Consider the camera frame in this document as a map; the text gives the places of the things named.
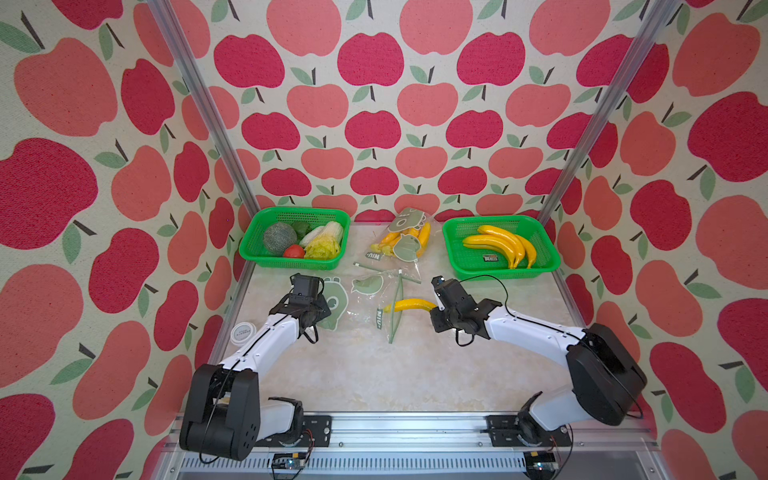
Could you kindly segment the zip-top bag with dinosaur print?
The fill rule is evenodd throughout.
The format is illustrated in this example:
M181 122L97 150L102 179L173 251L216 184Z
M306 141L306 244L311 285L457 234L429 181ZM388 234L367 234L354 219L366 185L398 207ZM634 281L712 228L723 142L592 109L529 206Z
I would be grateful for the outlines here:
M327 331L374 329L394 342L402 313L394 305L404 299L408 281L399 271L368 272L357 277L325 277L324 292L331 315L319 322Z

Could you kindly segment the bananas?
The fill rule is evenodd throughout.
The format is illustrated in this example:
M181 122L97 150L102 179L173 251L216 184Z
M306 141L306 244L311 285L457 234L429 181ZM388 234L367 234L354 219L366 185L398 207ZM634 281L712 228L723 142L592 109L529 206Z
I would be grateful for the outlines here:
M388 232L378 243L372 244L370 250L404 262L415 262L426 251L430 234L429 223L419 228L411 227L399 232Z

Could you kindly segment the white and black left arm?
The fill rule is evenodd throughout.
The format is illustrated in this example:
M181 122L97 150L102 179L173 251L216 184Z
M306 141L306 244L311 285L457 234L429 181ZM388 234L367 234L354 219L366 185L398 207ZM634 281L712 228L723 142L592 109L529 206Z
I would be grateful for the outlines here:
M292 288L274 305L245 345L192 377L179 435L180 448L219 458L246 459L260 441L292 445L304 435L303 404L287 397L261 400L260 376L300 338L318 341L317 324L331 315L325 280L296 273Z

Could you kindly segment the single yellow banana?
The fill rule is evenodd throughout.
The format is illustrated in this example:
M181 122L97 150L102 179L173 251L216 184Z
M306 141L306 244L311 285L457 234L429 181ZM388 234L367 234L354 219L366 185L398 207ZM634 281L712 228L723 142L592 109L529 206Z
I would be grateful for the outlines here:
M423 299L403 299L396 301L392 305L387 305L383 311L385 313L388 312L402 312L405 310L424 310L427 312L430 312L434 308L436 308L437 305Z

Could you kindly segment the yellow banana bunch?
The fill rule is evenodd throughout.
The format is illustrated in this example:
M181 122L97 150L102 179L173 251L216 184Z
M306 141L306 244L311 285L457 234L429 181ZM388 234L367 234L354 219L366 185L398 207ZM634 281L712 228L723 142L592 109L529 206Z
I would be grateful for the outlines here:
M517 269L522 263L525 269L532 269L538 258L538 251L531 241L492 225L481 225L475 235L462 240L462 245L500 253L507 260L508 269Z

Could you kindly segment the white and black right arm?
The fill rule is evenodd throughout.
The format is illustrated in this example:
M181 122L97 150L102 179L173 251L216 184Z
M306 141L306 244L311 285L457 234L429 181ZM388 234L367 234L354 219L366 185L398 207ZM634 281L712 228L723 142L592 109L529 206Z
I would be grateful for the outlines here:
M437 305L430 320L437 333L452 331L509 343L541 355L568 370L570 382L530 397L511 430L526 446L539 446L562 427L585 420L618 426L633 411L647 377L609 327L567 327L525 316L504 302L477 302L458 279L431 280Z

